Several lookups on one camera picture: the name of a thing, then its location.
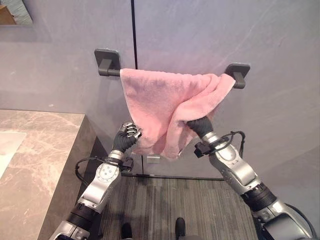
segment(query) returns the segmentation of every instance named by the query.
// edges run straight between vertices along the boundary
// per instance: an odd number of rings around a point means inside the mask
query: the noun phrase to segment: gray wall
[[[241,129],[245,159],[319,231],[320,51],[318,0],[137,0],[138,67],[221,74],[251,64],[244,90],[219,106],[219,134]],[[130,118],[120,81],[98,76],[95,48],[134,67],[130,1],[26,0],[28,27],[0,27],[0,108],[86,113],[110,149]],[[147,174],[220,177],[192,145],[174,163],[144,161]],[[141,172],[135,162],[135,172]]]
[[[135,67],[130,1],[24,3],[33,25],[0,27],[0,109],[86,113],[109,151],[130,115],[119,79],[98,75],[94,50],[117,50]]]
[[[275,193],[320,227],[320,2],[139,0],[140,69],[221,74],[251,64],[214,118],[219,134],[246,133],[244,156]],[[158,175],[219,177],[189,146],[182,159],[144,163]]]

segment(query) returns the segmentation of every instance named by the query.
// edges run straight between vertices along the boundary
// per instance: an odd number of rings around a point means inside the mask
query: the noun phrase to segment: silver robot arm segment
[[[241,158],[237,149],[228,144],[228,138],[217,136],[207,117],[187,122],[187,125],[202,141],[202,154],[199,155],[199,143],[195,154],[198,158],[209,156],[211,165],[219,170],[223,179],[242,197],[252,215],[259,220],[262,234],[267,240],[300,240],[312,237],[307,222],[273,195],[253,168]]]
[[[121,126],[115,136],[112,151],[96,170],[93,181],[80,196],[66,220],[63,220],[49,240],[87,240],[90,228],[97,215],[101,214],[120,181],[125,151],[141,137],[141,129],[132,123]]]

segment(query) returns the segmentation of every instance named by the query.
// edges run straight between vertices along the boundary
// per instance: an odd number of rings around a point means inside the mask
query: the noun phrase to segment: floor mat
[[[183,217],[187,235],[203,240],[256,240],[250,209],[224,181],[122,176],[102,215],[104,240],[174,240]]]

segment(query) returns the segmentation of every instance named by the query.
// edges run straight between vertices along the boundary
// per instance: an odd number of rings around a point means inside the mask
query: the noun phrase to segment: towel bar bracket
[[[96,49],[94,55],[100,76],[120,76],[120,60],[116,51]]]
[[[241,63],[231,63],[224,71],[225,74],[233,77],[235,84],[234,89],[243,89],[246,86],[245,76],[250,70],[250,65]]]

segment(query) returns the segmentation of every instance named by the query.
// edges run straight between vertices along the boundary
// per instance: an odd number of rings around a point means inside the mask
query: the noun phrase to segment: black cable
[[[89,183],[84,179],[84,177],[79,173],[78,169],[80,168],[79,164],[80,163],[83,163],[85,161],[90,161],[90,160],[96,160],[96,161],[100,161],[102,163],[106,163],[107,161],[105,160],[102,160],[101,158],[98,158],[98,157],[86,157],[86,158],[83,158],[81,159],[80,161],[78,161],[76,164],[75,164],[75,168],[74,168],[74,173],[76,175],[76,177],[85,185],[88,187]]]
[[[245,138],[246,135],[243,131],[231,131],[230,133],[223,135],[220,139],[226,138],[226,137],[230,137],[229,141],[227,142],[226,145],[224,145],[223,147],[219,148],[219,149],[214,149],[213,151],[210,152],[210,154],[214,154],[215,152],[221,151],[222,149],[225,149],[226,147],[228,147],[234,140],[234,135],[236,134],[240,134],[242,139],[241,139],[241,145],[240,145],[240,149],[239,149],[239,155],[241,158],[243,158],[244,155],[244,148],[245,148]]]
[[[308,218],[306,217],[306,215],[304,215],[298,208],[296,208],[295,206],[292,206],[288,203],[285,203],[285,205],[287,205],[289,208],[295,210],[309,225],[309,228],[311,230],[311,233],[312,233],[312,237],[315,238],[315,239],[318,239],[318,236],[317,236],[317,233],[316,233],[316,230],[314,228],[314,226],[312,225],[312,223],[308,220]]]

